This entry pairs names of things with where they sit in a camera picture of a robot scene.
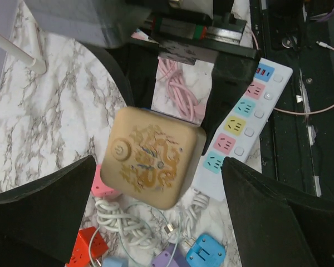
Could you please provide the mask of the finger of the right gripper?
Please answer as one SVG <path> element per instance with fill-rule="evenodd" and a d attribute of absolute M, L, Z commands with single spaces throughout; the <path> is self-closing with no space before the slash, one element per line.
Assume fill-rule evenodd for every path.
<path fill-rule="evenodd" d="M 132 41 L 119 48 L 83 45 L 106 68 L 127 106 L 151 108 L 158 68 L 157 44 Z"/>
<path fill-rule="evenodd" d="M 202 128 L 207 135 L 202 154 L 207 152 L 217 128 L 253 81 L 256 54 L 250 57 L 221 53 L 212 70 L 212 87 L 208 97 Z"/>

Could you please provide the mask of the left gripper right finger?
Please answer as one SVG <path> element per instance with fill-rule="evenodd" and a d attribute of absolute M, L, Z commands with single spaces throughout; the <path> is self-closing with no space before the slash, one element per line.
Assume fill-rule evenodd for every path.
<path fill-rule="evenodd" d="M 334 201 L 231 157 L 222 178 L 243 266 L 334 266 Z"/>

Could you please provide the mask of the white power strip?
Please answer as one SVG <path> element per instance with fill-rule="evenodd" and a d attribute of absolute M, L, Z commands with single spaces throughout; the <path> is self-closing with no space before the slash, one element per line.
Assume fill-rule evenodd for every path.
<path fill-rule="evenodd" d="M 232 157 L 245 163 L 259 138 L 293 70 L 262 58 L 252 83 L 217 128 L 200 158 L 192 188 L 216 201 L 225 199 L 222 163 Z"/>

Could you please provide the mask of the pink round-edged plug adapter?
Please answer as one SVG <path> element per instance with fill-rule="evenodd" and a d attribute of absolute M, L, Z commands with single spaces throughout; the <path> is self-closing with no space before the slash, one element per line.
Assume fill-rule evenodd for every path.
<path fill-rule="evenodd" d="M 100 176 L 101 164 L 96 165 L 96 171 L 94 180 L 92 183 L 91 192 L 94 197 L 106 197 L 109 200 L 113 200 L 121 195 L 120 192 L 106 186 Z"/>

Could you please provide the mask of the beige cube adapter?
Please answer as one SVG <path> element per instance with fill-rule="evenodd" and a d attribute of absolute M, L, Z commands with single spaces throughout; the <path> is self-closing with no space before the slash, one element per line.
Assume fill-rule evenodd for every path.
<path fill-rule="evenodd" d="M 137 107 L 115 115 L 102 182 L 160 210 L 169 210 L 191 186 L 207 136 L 200 126 Z"/>

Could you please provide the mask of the dark blue cube socket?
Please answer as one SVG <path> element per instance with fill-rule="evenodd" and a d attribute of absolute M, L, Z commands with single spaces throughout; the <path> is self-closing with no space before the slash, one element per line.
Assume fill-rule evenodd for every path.
<path fill-rule="evenodd" d="M 167 118 L 169 120 L 178 121 L 178 122 L 181 122 L 181 123 L 188 123 L 188 124 L 193 125 L 193 126 L 198 126 L 198 124 L 196 124 L 194 122 L 190 122 L 188 120 L 185 120 L 185 119 L 182 119 L 182 118 L 178 118 L 176 116 L 169 115 L 167 113 L 163 113 L 163 112 L 159 112 L 159 111 L 154 111 L 154 110 L 151 110 L 151 109 L 148 109 L 148 108 L 142 108 L 142 110 L 147 111 L 147 112 L 152 113 L 152 114 L 155 114 L 155 115 L 158 115 L 158 116 L 161 116 L 163 118 Z"/>

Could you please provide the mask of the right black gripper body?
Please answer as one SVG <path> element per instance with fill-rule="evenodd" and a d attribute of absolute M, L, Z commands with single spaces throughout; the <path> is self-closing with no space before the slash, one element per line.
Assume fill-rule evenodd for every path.
<path fill-rule="evenodd" d="M 233 12 L 234 1 L 128 1 L 147 8 L 149 15 L 130 44 L 161 58 L 194 65 L 214 63 L 218 56 L 234 56 L 257 64 L 260 53 L 240 45 L 247 21 Z"/>

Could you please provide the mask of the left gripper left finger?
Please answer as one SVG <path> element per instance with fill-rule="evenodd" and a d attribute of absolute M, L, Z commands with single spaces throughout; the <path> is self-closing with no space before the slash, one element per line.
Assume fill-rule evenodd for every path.
<path fill-rule="evenodd" d="M 0 266 L 70 261 L 95 170 L 95 159 L 87 156 L 0 193 Z"/>

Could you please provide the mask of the light blue usb charger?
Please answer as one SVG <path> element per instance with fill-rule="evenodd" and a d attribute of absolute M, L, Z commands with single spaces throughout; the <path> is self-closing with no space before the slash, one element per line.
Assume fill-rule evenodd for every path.
<path fill-rule="evenodd" d="M 128 267 L 129 261 L 124 258 L 109 256 L 102 261 L 102 267 Z"/>

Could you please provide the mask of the red cube socket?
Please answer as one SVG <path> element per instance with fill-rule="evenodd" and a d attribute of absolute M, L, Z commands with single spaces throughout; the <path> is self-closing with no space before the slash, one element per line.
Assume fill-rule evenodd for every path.
<path fill-rule="evenodd" d="M 91 238 L 96 231 L 94 226 L 84 228 L 78 231 L 75 245 L 69 263 L 65 266 L 68 267 L 84 267 L 88 266 L 90 262 L 89 257 L 89 244 Z M 105 240 L 102 238 L 99 232 L 96 233 L 92 240 L 91 256 L 94 260 L 100 258 L 108 251 L 109 247 Z"/>

